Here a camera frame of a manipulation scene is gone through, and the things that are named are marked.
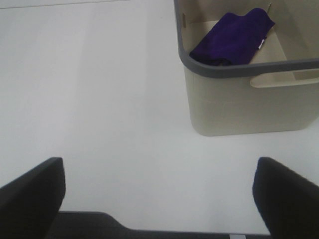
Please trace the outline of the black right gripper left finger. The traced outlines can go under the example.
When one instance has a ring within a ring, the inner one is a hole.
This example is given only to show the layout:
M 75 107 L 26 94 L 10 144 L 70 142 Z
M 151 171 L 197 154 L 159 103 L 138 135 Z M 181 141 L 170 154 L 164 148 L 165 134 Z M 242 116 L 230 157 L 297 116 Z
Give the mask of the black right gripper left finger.
M 0 189 L 0 237 L 43 239 L 65 196 L 63 159 L 52 157 Z

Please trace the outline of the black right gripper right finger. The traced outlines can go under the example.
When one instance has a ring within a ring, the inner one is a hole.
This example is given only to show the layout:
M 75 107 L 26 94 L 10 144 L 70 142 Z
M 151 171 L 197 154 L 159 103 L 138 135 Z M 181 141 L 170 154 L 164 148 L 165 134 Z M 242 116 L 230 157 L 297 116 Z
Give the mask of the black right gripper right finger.
M 261 157 L 252 195 L 272 238 L 319 237 L 318 185 L 270 157 Z

